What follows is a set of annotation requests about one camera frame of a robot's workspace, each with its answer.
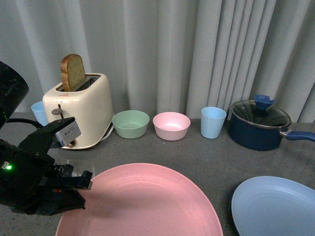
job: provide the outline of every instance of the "cream toaster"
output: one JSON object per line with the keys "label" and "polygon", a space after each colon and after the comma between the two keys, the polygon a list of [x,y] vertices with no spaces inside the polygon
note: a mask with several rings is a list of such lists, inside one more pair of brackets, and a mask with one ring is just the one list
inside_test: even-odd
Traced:
{"label": "cream toaster", "polygon": [[96,145],[111,126],[114,116],[109,82],[104,74],[89,73],[85,81],[65,92],[62,83],[43,96],[48,122],[75,117],[81,135],[65,149],[86,149]]}

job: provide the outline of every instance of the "pink plate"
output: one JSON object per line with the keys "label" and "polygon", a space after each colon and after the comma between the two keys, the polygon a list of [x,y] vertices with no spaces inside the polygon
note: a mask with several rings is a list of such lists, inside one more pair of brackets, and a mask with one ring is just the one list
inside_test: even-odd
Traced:
{"label": "pink plate", "polygon": [[118,166],[80,193],[86,209],[65,212],[57,236],[223,236],[205,194],[167,167]]}

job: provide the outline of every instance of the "black cable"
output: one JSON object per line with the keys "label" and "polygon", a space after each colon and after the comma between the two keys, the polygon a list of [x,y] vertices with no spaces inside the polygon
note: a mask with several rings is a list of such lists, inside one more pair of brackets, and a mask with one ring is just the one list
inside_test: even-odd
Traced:
{"label": "black cable", "polygon": [[31,120],[31,119],[10,118],[7,120],[7,123],[14,123],[14,122],[31,124],[31,125],[35,126],[37,129],[43,127],[39,122]]}

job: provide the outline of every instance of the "pot handle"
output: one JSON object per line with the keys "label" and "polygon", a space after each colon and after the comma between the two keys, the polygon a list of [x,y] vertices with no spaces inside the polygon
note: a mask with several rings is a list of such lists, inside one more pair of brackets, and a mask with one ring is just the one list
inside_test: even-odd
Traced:
{"label": "pot handle", "polygon": [[288,140],[310,140],[315,142],[315,133],[312,132],[292,131],[289,129],[286,132],[281,131],[280,135]]}

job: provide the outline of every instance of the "gray countertop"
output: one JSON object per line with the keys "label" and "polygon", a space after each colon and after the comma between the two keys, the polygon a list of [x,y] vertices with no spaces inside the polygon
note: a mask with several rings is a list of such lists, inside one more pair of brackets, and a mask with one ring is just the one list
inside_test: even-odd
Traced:
{"label": "gray countertop", "polygon": [[[12,118],[35,120],[33,114],[22,113]],[[57,164],[73,165],[74,173],[88,170],[93,176],[127,163],[169,167],[191,179],[206,194],[218,214],[223,234],[237,236],[231,214],[236,187],[252,177],[277,176],[315,189],[315,144],[283,139],[278,149],[254,151],[233,142],[227,127],[225,123],[220,136],[208,140],[200,134],[200,120],[193,119],[187,135],[171,142],[160,139],[150,121],[146,134],[138,139],[123,139],[113,131],[92,149],[51,149],[48,154]],[[315,132],[314,124],[292,124],[291,128]],[[17,146],[34,131],[29,124],[8,123],[1,129],[0,139]],[[7,206],[0,206],[0,215],[0,236],[54,236],[61,217],[16,214]]]}

